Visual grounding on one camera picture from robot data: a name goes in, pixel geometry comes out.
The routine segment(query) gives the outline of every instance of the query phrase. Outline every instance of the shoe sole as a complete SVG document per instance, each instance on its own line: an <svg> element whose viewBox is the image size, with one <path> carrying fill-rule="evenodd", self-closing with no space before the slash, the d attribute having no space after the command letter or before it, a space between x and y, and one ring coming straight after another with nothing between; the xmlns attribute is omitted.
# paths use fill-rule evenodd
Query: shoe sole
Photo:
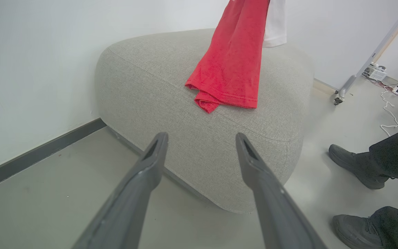
<svg viewBox="0 0 398 249"><path fill-rule="evenodd" d="M361 247L357 247L355 244L352 244L339 230L339 218L334 216L333 217L333 226L334 226L334 230L336 231L336 235L337 237L345 244L347 245L349 248L351 249L363 249Z"/></svg>
<svg viewBox="0 0 398 249"><path fill-rule="evenodd" d="M329 151L328 153L330 155L330 158L340 167L348 170L349 172L353 173L357 179L359 179L359 181L365 185L367 188L372 189L372 190L376 190L376 189L381 189L385 186L385 183L374 183L374 182L370 182L367 180L367 178L362 177L359 173L356 173L354 168L351 168L347 163L345 163L342 159L338 158L338 156L336 156L336 154L332 153L331 151Z"/></svg>

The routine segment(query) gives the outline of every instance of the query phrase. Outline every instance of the electrical cable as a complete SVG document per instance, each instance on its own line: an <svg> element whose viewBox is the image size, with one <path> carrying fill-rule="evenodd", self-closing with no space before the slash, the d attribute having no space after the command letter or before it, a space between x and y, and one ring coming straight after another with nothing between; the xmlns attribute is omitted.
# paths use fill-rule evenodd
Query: electrical cable
<svg viewBox="0 0 398 249"><path fill-rule="evenodd" d="M391 86L391 85L397 85L398 86L398 83L397 84L391 84L391 85L385 85L381 81L374 80L374 79L371 79L371 78L363 76L363 75L362 75L362 77L367 79L369 82L373 83L374 85L377 85L378 87L384 88L384 87Z"/></svg>
<svg viewBox="0 0 398 249"><path fill-rule="evenodd" d="M394 121L397 123L397 125L396 125L396 126L385 126L385 125L382 124L380 127L382 128L383 131L386 132L386 134L388 135L388 137L391 137L391 135L389 134L389 132L387 132L387 131L385 130L384 127L387 127L387 128L390 128L390 127L398 127L398 122L397 122L397 118L394 116L394 114L393 114L390 110L387 109L388 104L390 104L392 107L395 107L395 106L394 106L393 104L391 104L389 101L386 101L386 99L385 99L385 97L384 97L383 95L384 95L385 93L388 93L388 89L386 89L386 88L387 88L386 86L384 86L383 88L385 89L385 92L382 92L382 94L381 94L380 96L382 97L383 101L385 101L385 102L387 103L387 105L384 107L384 110L386 110L387 112L389 112L389 113L391 114L391 116L393 116Z"/></svg>

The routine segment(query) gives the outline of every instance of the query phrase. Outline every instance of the gray floor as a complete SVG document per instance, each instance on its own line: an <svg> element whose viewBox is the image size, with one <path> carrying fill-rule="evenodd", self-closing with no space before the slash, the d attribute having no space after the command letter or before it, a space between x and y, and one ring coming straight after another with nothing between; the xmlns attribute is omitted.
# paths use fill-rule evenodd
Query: gray floor
<svg viewBox="0 0 398 249"><path fill-rule="evenodd" d="M393 120L381 92L361 79L339 106L332 104L333 90L312 92L302 155L285 188L332 249L347 249L330 228L332 216L398 208L398 179L371 191L326 154L332 143L358 153L386 138L379 125ZM398 97L387 96L398 119ZM102 129L0 183L0 249L70 248L137 158ZM150 198L140 248L264 245L257 214L220 210L164 177Z"/></svg>

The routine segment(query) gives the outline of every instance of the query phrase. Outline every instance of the gray ottoman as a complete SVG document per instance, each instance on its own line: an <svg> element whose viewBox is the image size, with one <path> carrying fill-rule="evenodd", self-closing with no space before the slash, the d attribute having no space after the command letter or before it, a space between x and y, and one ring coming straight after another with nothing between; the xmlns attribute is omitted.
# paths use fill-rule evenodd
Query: gray ottoman
<svg viewBox="0 0 398 249"><path fill-rule="evenodd" d="M285 183L300 156L313 66L289 45L262 53L257 109L219 106L211 114L184 84L207 51L213 29L147 35L120 41L99 58L95 73L101 119L129 143L145 149L169 134L167 173L220 208L255 210L237 160L235 135L245 133Z"/></svg>

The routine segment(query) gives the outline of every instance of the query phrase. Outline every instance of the shoelace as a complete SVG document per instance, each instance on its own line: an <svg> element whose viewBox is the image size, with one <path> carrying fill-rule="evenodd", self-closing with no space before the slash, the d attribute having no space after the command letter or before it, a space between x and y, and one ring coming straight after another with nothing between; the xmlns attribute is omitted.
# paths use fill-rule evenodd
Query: shoelace
<svg viewBox="0 0 398 249"><path fill-rule="evenodd" d="M373 231L375 235L379 236L379 232L377 231L377 229L374 226L374 224L371 222L371 217L366 218L366 221L368 222L368 231L369 231L369 233L372 234L371 231Z"/></svg>

